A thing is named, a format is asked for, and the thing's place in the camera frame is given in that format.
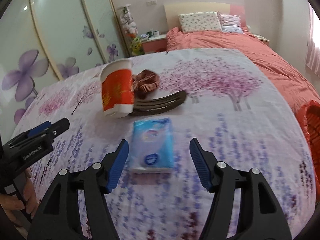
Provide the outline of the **person's left hand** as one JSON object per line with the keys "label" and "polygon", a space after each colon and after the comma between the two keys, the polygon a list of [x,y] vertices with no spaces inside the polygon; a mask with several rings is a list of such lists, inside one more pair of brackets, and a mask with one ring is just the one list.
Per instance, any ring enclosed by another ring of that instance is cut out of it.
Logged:
{"label": "person's left hand", "polygon": [[26,176],[26,184],[23,189],[23,198],[26,201],[26,204],[23,204],[23,202],[15,196],[1,194],[1,206],[4,209],[4,212],[6,213],[7,217],[18,226],[22,226],[22,223],[12,213],[13,211],[25,210],[26,213],[30,214],[31,218],[33,218],[39,206],[34,186],[31,181],[31,171],[29,169],[26,169],[24,173]]}

